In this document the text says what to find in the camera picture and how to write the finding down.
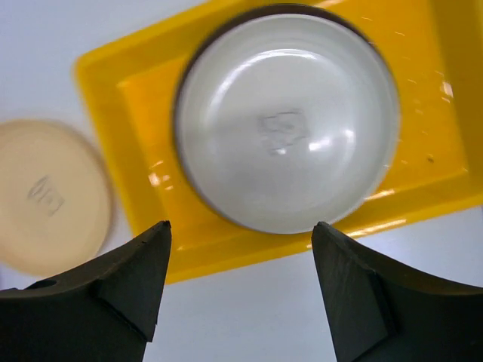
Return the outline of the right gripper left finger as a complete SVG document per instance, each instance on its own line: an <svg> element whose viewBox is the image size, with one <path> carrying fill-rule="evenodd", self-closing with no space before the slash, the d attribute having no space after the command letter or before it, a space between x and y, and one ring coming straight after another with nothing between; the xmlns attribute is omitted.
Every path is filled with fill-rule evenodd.
<svg viewBox="0 0 483 362"><path fill-rule="evenodd" d="M1 292L3 361L141 361L171 252L161 221L131 241L23 290Z"/></svg>

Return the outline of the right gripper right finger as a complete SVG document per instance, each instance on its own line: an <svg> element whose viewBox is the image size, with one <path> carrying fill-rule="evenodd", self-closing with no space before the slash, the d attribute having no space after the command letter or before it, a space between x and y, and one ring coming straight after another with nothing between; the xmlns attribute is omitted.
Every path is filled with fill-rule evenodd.
<svg viewBox="0 0 483 362"><path fill-rule="evenodd" d="M482 289L420 271L326 222L312 252L338 361L480 361Z"/></svg>

